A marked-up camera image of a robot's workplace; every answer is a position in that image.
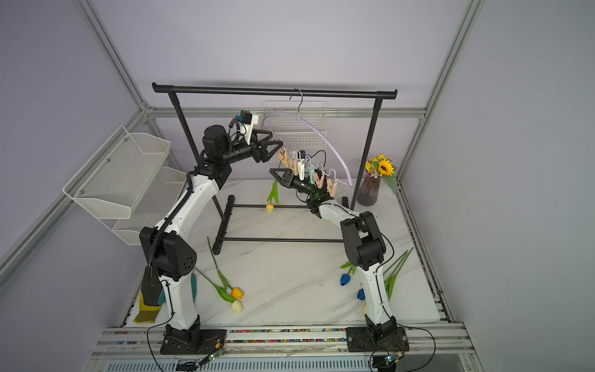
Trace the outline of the purple clip hanger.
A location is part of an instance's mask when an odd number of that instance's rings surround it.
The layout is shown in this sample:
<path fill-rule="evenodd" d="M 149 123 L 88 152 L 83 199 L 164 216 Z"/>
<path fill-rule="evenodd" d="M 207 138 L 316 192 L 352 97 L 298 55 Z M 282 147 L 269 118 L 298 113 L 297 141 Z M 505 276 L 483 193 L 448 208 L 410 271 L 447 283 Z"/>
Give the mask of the purple clip hanger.
<path fill-rule="evenodd" d="M 261 102 L 264 119 L 262 126 L 271 130 L 289 150 L 325 150 L 334 153 L 341 164 L 346 184 L 353 186 L 347 162 L 328 137 L 326 101 L 322 95 L 309 95 L 296 88 L 287 101 L 267 99 Z"/>

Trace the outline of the pale yellow tulip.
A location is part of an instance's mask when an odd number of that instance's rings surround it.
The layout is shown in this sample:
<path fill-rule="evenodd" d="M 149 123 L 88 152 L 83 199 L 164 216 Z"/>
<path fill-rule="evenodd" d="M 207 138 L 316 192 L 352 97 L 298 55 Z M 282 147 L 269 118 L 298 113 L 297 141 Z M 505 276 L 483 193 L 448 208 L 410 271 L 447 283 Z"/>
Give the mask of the pale yellow tulip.
<path fill-rule="evenodd" d="M 275 207 L 280 205 L 278 186 L 279 186 L 279 182 L 277 180 L 274 180 L 274 182 L 271 186 L 271 192 L 269 193 L 269 196 L 267 197 L 266 211 L 268 214 L 271 214 L 274 211 Z"/>

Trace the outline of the black clothes rack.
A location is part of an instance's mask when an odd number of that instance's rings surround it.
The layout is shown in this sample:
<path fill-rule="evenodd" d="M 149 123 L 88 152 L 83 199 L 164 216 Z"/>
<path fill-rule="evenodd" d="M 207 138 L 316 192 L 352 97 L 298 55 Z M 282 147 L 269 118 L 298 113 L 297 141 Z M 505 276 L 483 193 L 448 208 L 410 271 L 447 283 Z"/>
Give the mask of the black clothes rack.
<path fill-rule="evenodd" d="M 373 111 L 371 115 L 370 125 L 367 132 L 364 150 L 359 165 L 359 170 L 356 179 L 356 185 L 353 189 L 353 198 L 351 200 L 351 207 L 356 204 L 356 197 L 358 196 L 360 186 L 363 180 L 363 172 L 365 170 L 365 163 L 370 153 L 370 146 L 373 135 L 377 127 L 377 121 L 380 116 L 381 107 L 384 100 L 395 100 L 398 96 L 398 90 L 393 91 L 349 91 L 349 90 L 321 90 L 321 89 L 305 89 L 299 88 L 230 88 L 230 87 L 199 87 L 199 86 L 180 86 L 180 85 L 161 85 L 156 82 L 152 83 L 152 88 L 156 93 L 166 94 L 171 104 L 174 107 L 174 112 L 181 123 L 182 130 L 192 150 L 195 158 L 195 163 L 200 161 L 198 147 L 192 132 L 187 124 L 187 119 L 184 115 L 183 108 L 178 98 L 178 93 L 181 94 L 204 94 L 204 95 L 258 95 L 258 96 L 283 96 L 292 97 L 316 97 L 316 98 L 338 98 L 338 99 L 374 99 Z"/>

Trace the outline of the orange tulip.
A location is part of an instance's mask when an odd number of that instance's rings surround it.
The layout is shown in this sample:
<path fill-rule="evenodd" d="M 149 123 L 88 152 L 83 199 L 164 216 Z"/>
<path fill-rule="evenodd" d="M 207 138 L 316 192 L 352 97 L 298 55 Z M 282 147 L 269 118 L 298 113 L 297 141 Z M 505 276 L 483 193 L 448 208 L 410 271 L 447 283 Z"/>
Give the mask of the orange tulip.
<path fill-rule="evenodd" d="M 218 262 L 215 258 L 215 251 L 212 247 L 212 244 L 211 244 L 211 241 L 209 238 L 207 238 L 207 244 L 209 246 L 209 252 L 212 256 L 212 260 L 215 265 L 216 272 L 217 272 L 218 277 L 221 281 L 221 285 L 215 285 L 215 289 L 218 291 L 220 297 L 226 302 L 233 303 L 235 301 L 242 300 L 244 297 L 243 292 L 239 288 L 233 287 L 230 284 L 229 279 L 223 274 L 223 272 L 219 268 Z"/>

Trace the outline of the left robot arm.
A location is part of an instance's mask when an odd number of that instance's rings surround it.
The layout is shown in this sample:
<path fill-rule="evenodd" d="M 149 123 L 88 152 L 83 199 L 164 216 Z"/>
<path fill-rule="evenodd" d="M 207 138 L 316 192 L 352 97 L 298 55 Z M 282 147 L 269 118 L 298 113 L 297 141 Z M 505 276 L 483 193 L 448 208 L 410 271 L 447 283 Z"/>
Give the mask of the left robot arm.
<path fill-rule="evenodd" d="M 191 279 L 197 253 L 188 242 L 198 217 L 226 183 L 233 163 L 245 159 L 266 163 L 283 146 L 270 131 L 247 125 L 234 135 L 223 126 L 210 126 L 202 142 L 195 169 L 186 174 L 185 189 L 178 201 L 155 226 L 144 227 L 139 234 L 147 260 L 143 302 L 155 306 L 163 295 L 170 310 L 167 332 L 184 342 L 196 338 L 200 327 Z"/>

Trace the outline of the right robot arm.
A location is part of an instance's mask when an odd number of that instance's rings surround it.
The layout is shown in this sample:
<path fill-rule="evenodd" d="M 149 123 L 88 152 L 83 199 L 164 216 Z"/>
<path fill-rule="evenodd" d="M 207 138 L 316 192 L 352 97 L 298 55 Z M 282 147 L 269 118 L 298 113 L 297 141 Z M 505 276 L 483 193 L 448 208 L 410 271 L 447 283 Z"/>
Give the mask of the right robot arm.
<path fill-rule="evenodd" d="M 365 319 L 370 337 L 380 340 L 394 335 L 398 324 L 390 310 L 384 285 L 387 248 L 373 213 L 348 209 L 335 201 L 333 193 L 317 184 L 302 181 L 288 168 L 271 168 L 270 174 L 281 186 L 305 194 L 306 205 L 313 215 L 339 227 L 346 256 L 362 276 L 367 305 Z"/>

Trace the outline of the sunflower bouquet in vase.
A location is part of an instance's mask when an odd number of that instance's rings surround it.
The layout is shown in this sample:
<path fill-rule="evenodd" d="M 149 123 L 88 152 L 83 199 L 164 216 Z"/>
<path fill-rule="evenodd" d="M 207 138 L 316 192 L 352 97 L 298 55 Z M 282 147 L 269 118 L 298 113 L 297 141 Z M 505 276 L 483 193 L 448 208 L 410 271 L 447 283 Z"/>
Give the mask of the sunflower bouquet in vase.
<path fill-rule="evenodd" d="M 364 180 L 356 197 L 356 202 L 361 206 L 373 206 L 377 202 L 382 184 L 389 187 L 393 194 L 397 193 L 397 169 L 392 159 L 378 154 L 365 162 L 364 170 Z"/>

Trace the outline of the blue tulip upper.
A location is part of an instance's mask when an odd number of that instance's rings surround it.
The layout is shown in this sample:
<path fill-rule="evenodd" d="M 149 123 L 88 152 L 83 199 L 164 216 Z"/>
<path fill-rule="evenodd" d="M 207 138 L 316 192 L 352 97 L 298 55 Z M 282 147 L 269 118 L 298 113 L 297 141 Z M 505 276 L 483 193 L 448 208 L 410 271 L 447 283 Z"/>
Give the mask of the blue tulip upper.
<path fill-rule="evenodd" d="M 356 273 L 356 267 L 350 262 L 347 262 L 344 263 L 344 265 L 342 265 L 340 268 L 345 272 L 341 275 L 339 283 L 341 286 L 346 286 L 348 283 L 350 283 L 353 275 Z"/>

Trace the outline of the blue tulip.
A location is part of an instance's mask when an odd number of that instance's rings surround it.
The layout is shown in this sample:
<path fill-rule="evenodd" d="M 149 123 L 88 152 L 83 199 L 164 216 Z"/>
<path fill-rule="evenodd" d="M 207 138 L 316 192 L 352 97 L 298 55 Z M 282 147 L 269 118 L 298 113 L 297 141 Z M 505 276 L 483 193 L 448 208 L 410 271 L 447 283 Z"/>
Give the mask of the blue tulip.
<path fill-rule="evenodd" d="M 341 286 L 346 286 L 348 283 L 350 283 L 353 275 L 356 273 L 356 267 L 350 262 L 347 262 L 344 263 L 344 265 L 342 265 L 340 268 L 345 272 L 341 275 L 339 283 Z"/>
<path fill-rule="evenodd" d="M 366 300 L 366 296 L 365 296 L 364 290 L 363 290 L 363 289 L 360 289 L 360 290 L 358 291 L 358 293 L 357 293 L 357 296 L 356 296 L 356 297 L 357 297 L 359 300 L 361 300 L 361 301 L 365 301 L 365 300 Z"/>

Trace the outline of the cream white tulip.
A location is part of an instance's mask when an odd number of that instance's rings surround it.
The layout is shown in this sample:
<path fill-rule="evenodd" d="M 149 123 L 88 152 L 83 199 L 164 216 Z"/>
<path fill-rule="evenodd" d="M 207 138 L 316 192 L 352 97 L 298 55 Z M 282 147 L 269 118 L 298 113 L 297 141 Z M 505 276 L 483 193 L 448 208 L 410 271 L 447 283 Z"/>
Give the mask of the cream white tulip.
<path fill-rule="evenodd" d="M 212 281 L 208 276 L 206 276 L 198 268 L 195 268 L 194 271 L 196 274 L 199 274 L 207 282 L 209 282 L 210 285 L 212 285 L 212 287 L 215 289 L 218 297 L 220 297 L 220 299 L 222 299 L 224 302 L 229 303 L 230 308 L 234 313 L 240 314 L 244 311 L 244 307 L 243 307 L 243 303 L 242 303 L 244 293 L 240 288 L 231 287 L 229 285 L 229 282 L 227 282 L 227 278 L 225 276 L 221 276 L 221 278 L 223 279 L 223 284 L 217 285 L 217 283 Z"/>

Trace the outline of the blue tulip lower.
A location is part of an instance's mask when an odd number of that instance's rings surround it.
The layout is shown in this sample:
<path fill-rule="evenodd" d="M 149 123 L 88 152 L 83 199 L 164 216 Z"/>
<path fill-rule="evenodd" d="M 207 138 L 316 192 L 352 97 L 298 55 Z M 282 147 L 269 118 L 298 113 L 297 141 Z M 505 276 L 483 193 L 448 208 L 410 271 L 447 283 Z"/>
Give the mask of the blue tulip lower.
<path fill-rule="evenodd" d="M 357 296 L 356 296 L 356 297 L 357 297 L 359 300 L 361 300 L 361 301 L 365 301 L 365 300 L 366 300 L 366 296 L 365 296 L 364 290 L 363 290 L 363 289 L 360 289 L 360 290 L 358 291 L 358 293 L 357 293 Z"/>

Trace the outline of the cream tulip right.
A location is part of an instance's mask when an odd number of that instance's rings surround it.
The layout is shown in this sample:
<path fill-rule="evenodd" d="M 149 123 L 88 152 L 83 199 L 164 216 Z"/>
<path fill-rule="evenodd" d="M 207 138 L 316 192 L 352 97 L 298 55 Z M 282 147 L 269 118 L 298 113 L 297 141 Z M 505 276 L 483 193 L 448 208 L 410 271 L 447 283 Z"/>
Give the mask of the cream tulip right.
<path fill-rule="evenodd" d="M 384 287 L 387 292 L 389 300 L 391 299 L 391 296 L 393 294 L 394 285 L 397 280 L 397 276 L 400 273 L 400 271 L 402 270 L 405 263 L 407 262 L 410 255 L 412 254 L 413 250 L 414 250 L 414 248 L 403 253 L 397 259 L 397 261 L 395 263 L 390 265 L 389 269 L 395 267 L 394 270 L 389 272 L 388 274 L 384 274 Z M 367 305 L 365 305 L 365 301 L 361 301 L 361 302 L 364 302 L 364 307 L 363 307 L 362 313 L 365 315 L 365 314 L 367 314 Z"/>

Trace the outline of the green work glove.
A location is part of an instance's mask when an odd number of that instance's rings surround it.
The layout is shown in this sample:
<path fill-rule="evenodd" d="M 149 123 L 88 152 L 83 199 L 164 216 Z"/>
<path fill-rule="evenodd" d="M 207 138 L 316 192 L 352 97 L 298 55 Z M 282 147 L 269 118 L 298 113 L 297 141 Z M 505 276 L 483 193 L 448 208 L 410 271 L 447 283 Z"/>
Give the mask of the green work glove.
<path fill-rule="evenodd" d="M 191 273 L 191 289 L 192 289 L 192 299 L 195 300 L 196 295 L 197 295 L 197 277 L 194 273 Z M 163 288 L 157 303 L 159 306 L 161 306 L 165 302 L 166 302 L 166 290 Z"/>

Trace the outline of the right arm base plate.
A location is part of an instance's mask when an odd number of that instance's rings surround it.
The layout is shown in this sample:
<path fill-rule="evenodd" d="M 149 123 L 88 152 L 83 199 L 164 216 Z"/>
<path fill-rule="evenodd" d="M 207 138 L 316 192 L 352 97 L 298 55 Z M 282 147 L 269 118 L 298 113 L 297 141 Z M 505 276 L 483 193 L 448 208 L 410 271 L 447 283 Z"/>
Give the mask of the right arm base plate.
<path fill-rule="evenodd" d="M 366 327 L 349 327 L 346 329 L 346 344 L 350 353 L 410 350 L 404 327 L 397 327 L 385 336 L 374 336 Z"/>

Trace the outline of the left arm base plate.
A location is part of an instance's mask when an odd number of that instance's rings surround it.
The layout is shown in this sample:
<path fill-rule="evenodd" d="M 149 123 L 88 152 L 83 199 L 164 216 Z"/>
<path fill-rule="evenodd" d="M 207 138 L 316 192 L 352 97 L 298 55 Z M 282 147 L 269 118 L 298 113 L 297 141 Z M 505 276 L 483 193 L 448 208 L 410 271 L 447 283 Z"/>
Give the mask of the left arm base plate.
<path fill-rule="evenodd" d="M 162 355 L 213 354 L 223 348 L 226 330 L 166 329 L 161 345 Z"/>

